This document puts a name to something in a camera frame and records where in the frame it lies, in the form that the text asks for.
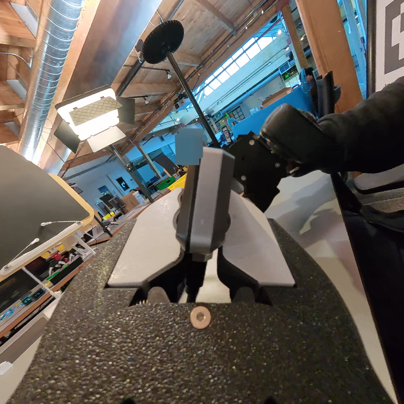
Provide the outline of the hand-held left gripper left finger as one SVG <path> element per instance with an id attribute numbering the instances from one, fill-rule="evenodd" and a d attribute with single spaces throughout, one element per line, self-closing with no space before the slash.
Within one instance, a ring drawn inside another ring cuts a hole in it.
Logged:
<path id="1" fill-rule="evenodd" d="M 176 188 L 149 205 L 136 218 L 108 279 L 112 288 L 143 287 L 180 262 L 174 216 L 184 189 Z"/>

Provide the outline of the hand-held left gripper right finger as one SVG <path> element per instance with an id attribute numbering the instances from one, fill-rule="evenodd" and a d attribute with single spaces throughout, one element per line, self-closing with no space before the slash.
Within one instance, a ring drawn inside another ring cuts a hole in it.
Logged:
<path id="1" fill-rule="evenodd" d="M 225 260 L 260 286 L 293 287 L 294 277 L 265 214 L 231 191 L 229 215 L 222 245 Z"/>

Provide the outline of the black hdmi switch box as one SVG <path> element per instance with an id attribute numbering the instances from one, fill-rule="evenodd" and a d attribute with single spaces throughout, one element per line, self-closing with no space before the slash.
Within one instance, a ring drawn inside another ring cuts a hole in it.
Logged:
<path id="1" fill-rule="evenodd" d="M 173 224 L 181 249 L 193 261 L 210 260 L 224 243 L 234 165 L 235 157 L 225 150 L 204 147 L 199 165 L 188 167 Z"/>

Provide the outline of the yellow plastic bin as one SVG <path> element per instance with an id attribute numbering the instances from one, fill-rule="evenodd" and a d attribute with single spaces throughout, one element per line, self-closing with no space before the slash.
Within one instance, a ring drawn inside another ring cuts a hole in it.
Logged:
<path id="1" fill-rule="evenodd" d="M 183 176 L 181 176 L 178 180 L 168 186 L 170 191 L 174 191 L 177 188 L 184 188 L 186 182 L 187 172 Z"/>

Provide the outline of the person's right forearm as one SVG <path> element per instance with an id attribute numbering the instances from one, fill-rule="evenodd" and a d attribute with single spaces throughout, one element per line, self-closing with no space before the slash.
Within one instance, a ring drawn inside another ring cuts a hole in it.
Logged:
<path id="1" fill-rule="evenodd" d="M 379 173 L 404 163 L 404 78 L 342 114 L 318 120 L 328 140 L 325 172 Z"/>

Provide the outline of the black light stand pole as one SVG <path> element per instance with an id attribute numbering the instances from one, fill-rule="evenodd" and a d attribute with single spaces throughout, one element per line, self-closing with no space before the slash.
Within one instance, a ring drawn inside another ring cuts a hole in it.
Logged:
<path id="1" fill-rule="evenodd" d="M 113 146 L 110 145 L 108 146 L 109 150 L 119 159 L 119 161 L 124 165 L 126 171 L 129 173 L 129 175 L 134 179 L 136 184 L 138 185 L 139 189 L 142 191 L 144 196 L 150 201 L 150 203 L 154 203 L 154 199 L 152 195 L 150 194 L 149 190 L 145 186 L 145 184 L 142 182 L 140 179 L 139 175 L 136 174 L 134 166 L 131 162 L 126 162 L 123 156 L 118 152 L 118 150 Z"/>

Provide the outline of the wood rimmed black board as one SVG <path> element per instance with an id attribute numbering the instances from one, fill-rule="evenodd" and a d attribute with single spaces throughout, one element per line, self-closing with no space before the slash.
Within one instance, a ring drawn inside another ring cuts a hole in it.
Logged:
<path id="1" fill-rule="evenodd" d="M 91 223 L 94 209 L 57 175 L 0 147 L 1 281 Z"/>

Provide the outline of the wooden pillar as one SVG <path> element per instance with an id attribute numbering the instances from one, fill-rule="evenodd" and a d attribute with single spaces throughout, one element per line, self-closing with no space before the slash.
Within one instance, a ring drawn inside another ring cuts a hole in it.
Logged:
<path id="1" fill-rule="evenodd" d="M 355 107 L 362 95 L 336 0 L 296 0 L 318 73 L 332 71 L 341 87 L 337 113 Z"/>

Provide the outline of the studio light panel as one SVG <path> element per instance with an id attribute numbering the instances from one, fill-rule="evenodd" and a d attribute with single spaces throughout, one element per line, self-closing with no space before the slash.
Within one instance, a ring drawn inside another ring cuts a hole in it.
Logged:
<path id="1" fill-rule="evenodd" d="M 118 97 L 109 85 L 69 98 L 55 105 L 62 121 L 55 137 L 76 153 L 87 142 L 96 153 L 126 139 L 119 125 L 134 125 L 134 98 Z"/>

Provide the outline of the black pole lamp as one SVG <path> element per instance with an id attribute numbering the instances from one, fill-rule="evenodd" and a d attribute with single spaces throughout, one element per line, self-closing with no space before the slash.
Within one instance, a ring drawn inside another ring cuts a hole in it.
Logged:
<path id="1" fill-rule="evenodd" d="M 174 59 L 173 53 L 175 53 L 180 47 L 184 38 L 184 28 L 182 24 L 177 20 L 170 20 L 163 22 L 158 25 L 154 30 L 147 36 L 142 47 L 142 55 L 145 62 L 149 64 L 158 64 L 169 60 L 174 72 L 176 73 L 184 91 L 186 92 L 190 102 L 195 108 L 202 125 L 206 129 L 210 139 L 211 146 L 215 148 L 220 148 L 220 144 L 216 139 L 215 133 L 210 127 L 208 120 L 206 119 L 204 112 L 200 108 L 198 102 L 196 101 L 192 90 L 190 89 L 181 69 L 179 68 L 177 62 Z"/>

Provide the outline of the framed black white tag poster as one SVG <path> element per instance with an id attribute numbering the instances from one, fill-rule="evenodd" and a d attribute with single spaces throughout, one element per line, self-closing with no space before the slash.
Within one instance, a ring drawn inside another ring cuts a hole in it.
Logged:
<path id="1" fill-rule="evenodd" d="M 404 75 L 404 2 L 368 0 L 366 96 Z"/>

